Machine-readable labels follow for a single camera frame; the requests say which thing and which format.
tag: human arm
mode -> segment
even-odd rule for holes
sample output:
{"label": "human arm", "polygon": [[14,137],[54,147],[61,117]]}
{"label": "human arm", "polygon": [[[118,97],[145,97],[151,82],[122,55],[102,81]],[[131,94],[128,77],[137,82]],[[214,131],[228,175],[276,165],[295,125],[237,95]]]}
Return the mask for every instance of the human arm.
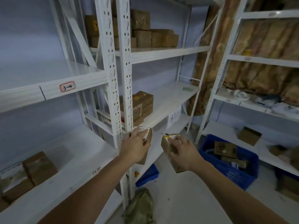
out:
{"label": "human arm", "polygon": [[169,154],[170,158],[176,161],[179,166],[194,172],[203,180],[234,224],[287,223],[271,209],[220,173],[212,164],[205,161],[190,141],[186,141],[182,137],[179,137],[179,140],[170,141],[178,149],[177,155],[174,153]]}
{"label": "human arm", "polygon": [[122,176],[144,157],[150,147],[149,141],[142,141],[146,131],[138,131],[136,128],[128,134],[122,142],[120,154],[50,211],[39,224],[94,224]]}

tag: left hand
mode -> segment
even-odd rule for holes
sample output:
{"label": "left hand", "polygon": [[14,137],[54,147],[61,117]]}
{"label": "left hand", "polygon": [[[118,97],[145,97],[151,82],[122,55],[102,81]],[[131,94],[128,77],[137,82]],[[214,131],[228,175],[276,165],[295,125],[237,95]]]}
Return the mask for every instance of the left hand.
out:
{"label": "left hand", "polygon": [[129,159],[132,165],[142,160],[150,148],[150,142],[148,140],[143,141],[143,137],[146,133],[147,131],[139,132],[139,127],[137,127],[126,135],[125,140],[123,140],[121,144],[119,155],[125,159]]}

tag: forearm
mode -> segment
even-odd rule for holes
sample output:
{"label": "forearm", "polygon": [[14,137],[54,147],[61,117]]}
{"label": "forearm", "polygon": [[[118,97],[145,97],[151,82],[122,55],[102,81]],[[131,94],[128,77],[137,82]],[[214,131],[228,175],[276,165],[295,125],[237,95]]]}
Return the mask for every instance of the forearm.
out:
{"label": "forearm", "polygon": [[48,213],[39,224],[94,224],[132,162],[117,156],[95,177]]}
{"label": "forearm", "polygon": [[209,162],[201,162],[193,172],[204,181],[233,223],[287,223]]}

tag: white metal shelving unit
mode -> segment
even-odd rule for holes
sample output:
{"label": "white metal shelving unit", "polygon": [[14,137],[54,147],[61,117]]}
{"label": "white metal shelving unit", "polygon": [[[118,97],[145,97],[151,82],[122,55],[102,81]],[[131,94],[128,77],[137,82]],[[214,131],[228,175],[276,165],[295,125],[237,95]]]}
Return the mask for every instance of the white metal shelving unit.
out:
{"label": "white metal shelving unit", "polygon": [[[179,133],[182,129],[188,125],[188,130],[194,115],[196,102],[194,104],[191,116],[187,115],[186,108],[183,105],[189,98],[196,94],[196,101],[200,92],[202,85],[202,79],[207,68],[207,62],[210,56],[211,47],[213,45],[215,35],[219,25],[219,19],[222,12],[223,3],[225,0],[178,0],[180,2],[175,2],[174,0],[169,0],[172,3],[179,3],[183,7],[187,7],[189,11],[189,16],[186,21],[183,45],[181,48],[146,48],[146,49],[131,49],[131,32],[130,32],[130,0],[116,0],[117,5],[117,15],[118,15],[118,34],[120,42],[120,50],[116,52],[116,56],[120,56],[121,59],[121,72],[122,72],[122,85],[123,85],[123,97],[124,97],[124,115],[125,115],[125,124],[124,131],[131,132],[133,127],[133,110],[132,110],[132,64],[143,63],[147,61],[154,61],[160,59],[166,59],[175,56],[181,56],[180,64],[177,72],[177,80],[167,86],[164,86],[156,90],[154,95],[154,104],[153,112],[145,118],[144,122],[141,124],[145,127],[153,128],[153,138],[152,146],[147,156],[145,165],[134,165],[129,170],[129,183],[130,183],[130,198],[132,199],[135,195],[135,183],[142,176],[142,174],[152,165],[152,163],[159,157],[162,153],[162,148],[160,145],[161,136],[165,133]],[[210,4],[218,4],[219,12],[211,22],[214,21],[215,29],[213,36],[211,38],[211,44],[204,47],[195,47],[185,48],[185,42],[187,37],[187,30],[189,24],[189,18],[191,14],[192,5],[194,6],[209,6]],[[91,49],[92,52],[96,52],[97,56],[99,49]],[[198,53],[198,52],[207,52],[207,59],[204,66],[204,72],[200,80],[199,86],[192,86],[188,83],[180,82],[181,75],[181,65],[184,55]],[[178,107],[183,105],[185,114],[181,114],[180,119],[170,130],[166,130],[165,119],[168,114],[175,111]],[[135,178],[134,172],[139,173],[138,177]]]}
{"label": "white metal shelving unit", "polygon": [[[100,52],[104,69],[98,68],[87,44],[80,0],[49,0],[54,21],[61,40],[65,60],[15,64],[2,67],[0,80],[0,112],[46,101],[59,96],[76,93],[84,125],[52,141],[32,149],[15,160],[1,164],[6,168],[23,161],[41,150],[45,151],[58,169],[58,173],[44,183],[17,199],[9,208],[0,213],[1,223],[36,223],[51,209],[90,180],[119,152],[122,130],[116,72],[116,57],[112,29],[110,0],[95,0],[100,31]],[[75,37],[80,53],[74,51],[71,39]],[[14,72],[22,72],[18,78]],[[85,89],[97,97],[103,89],[109,106],[111,127],[99,120],[96,109],[98,101],[92,100],[94,113],[86,102]],[[114,148],[101,137],[106,131],[113,137]],[[127,181],[124,175],[120,181],[121,195],[114,190],[97,224],[104,223],[123,203],[128,205]]]}
{"label": "white metal shelving unit", "polygon": [[[227,103],[231,103],[234,105],[239,105],[242,107],[246,107],[252,110],[256,110],[259,112],[264,112],[270,115],[274,115],[277,117],[289,119],[292,121],[299,121],[297,119],[293,119],[287,116],[284,116],[283,114],[276,114],[273,113],[271,109],[262,107],[253,101],[240,101],[232,94],[229,94],[226,92],[225,88],[222,88],[222,83],[225,78],[226,69],[228,65],[229,60],[235,60],[235,61],[245,61],[245,62],[252,62],[252,63],[261,63],[261,64],[270,64],[270,65],[277,65],[277,66],[286,66],[286,67],[299,67],[299,61],[291,61],[291,60],[282,60],[282,59],[271,59],[271,58],[261,58],[261,57],[250,57],[250,56],[241,56],[241,55],[233,55],[232,50],[235,45],[235,41],[237,39],[239,30],[240,30],[240,23],[242,20],[247,19],[271,19],[271,18],[299,18],[299,10],[283,10],[283,11],[263,11],[263,12],[244,12],[245,6],[248,0],[241,0],[239,8],[237,10],[236,16],[235,16],[235,22],[232,27],[230,37],[228,40],[228,44],[226,46],[224,56],[219,68],[218,75],[216,77],[216,81],[213,86],[213,90],[211,92],[210,99],[207,104],[207,108],[198,132],[198,135],[196,137],[196,143],[198,143],[200,136],[207,135],[207,134],[213,134],[215,136],[218,136],[220,138],[223,138],[231,143],[234,143],[238,146],[241,146],[243,148],[246,148],[250,151],[255,152],[260,160],[267,162],[273,166],[279,167],[285,171],[288,171],[292,174],[295,174],[299,176],[299,171],[297,171],[295,168],[293,168],[291,165],[288,165],[281,161],[279,158],[271,154],[268,150],[268,146],[271,145],[270,142],[260,139],[258,143],[255,146],[251,146],[247,143],[242,142],[241,140],[237,139],[237,130],[219,124],[214,121],[209,121],[209,117],[214,105],[215,100],[224,101]],[[249,95],[252,99],[255,98],[255,95]]]}

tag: red-bordered label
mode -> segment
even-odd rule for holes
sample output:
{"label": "red-bordered label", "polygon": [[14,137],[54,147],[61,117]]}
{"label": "red-bordered label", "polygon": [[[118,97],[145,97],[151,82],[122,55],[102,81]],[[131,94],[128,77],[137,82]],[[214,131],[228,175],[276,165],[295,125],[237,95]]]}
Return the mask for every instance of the red-bordered label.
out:
{"label": "red-bordered label", "polygon": [[75,88],[76,88],[76,84],[74,81],[63,83],[63,84],[59,85],[59,89],[62,93],[70,91],[70,90],[74,90]]}

